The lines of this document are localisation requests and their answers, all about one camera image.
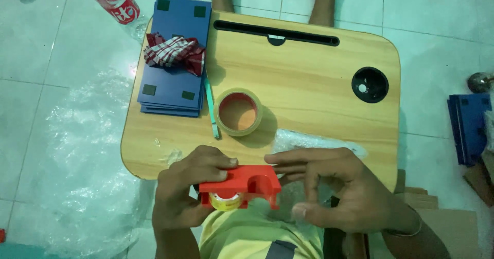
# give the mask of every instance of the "hand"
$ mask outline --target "hand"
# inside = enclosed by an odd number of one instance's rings
[[[219,149],[201,145],[183,160],[173,163],[158,175],[153,228],[159,230],[197,227],[214,211],[189,196],[190,186],[203,182],[226,180],[228,168],[235,168]]]
[[[414,233],[420,219],[396,198],[347,148],[306,148],[266,155],[277,174],[304,173],[306,202],[293,207],[295,217],[319,227],[370,233],[393,229]],[[340,202],[335,208],[318,203],[319,182],[328,183]]]

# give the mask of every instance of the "black cup holder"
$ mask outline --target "black cup holder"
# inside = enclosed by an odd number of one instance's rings
[[[352,79],[352,90],[364,102],[377,103],[388,94],[389,84],[386,76],[374,67],[363,67]]]

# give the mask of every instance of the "yellow t-shirt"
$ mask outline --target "yellow t-shirt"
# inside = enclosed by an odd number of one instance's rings
[[[323,258],[324,230],[267,216],[264,200],[249,208],[213,212],[205,220],[199,242],[205,259],[319,259]]]

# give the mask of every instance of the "cloth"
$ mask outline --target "cloth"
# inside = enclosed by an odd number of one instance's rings
[[[295,224],[267,217],[266,208],[265,200],[254,199],[247,209],[210,214],[202,224],[201,258],[323,258],[323,229],[312,226],[302,235]]]
[[[149,46],[144,59],[149,66],[172,67],[183,64],[185,69],[201,76],[206,60],[206,49],[199,47],[197,38],[173,37],[165,40],[158,32],[146,34]]]

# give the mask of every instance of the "soda bottle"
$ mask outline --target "soda bottle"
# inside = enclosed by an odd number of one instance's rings
[[[141,43],[149,23],[149,18],[143,15],[135,0],[95,0],[133,39]]]

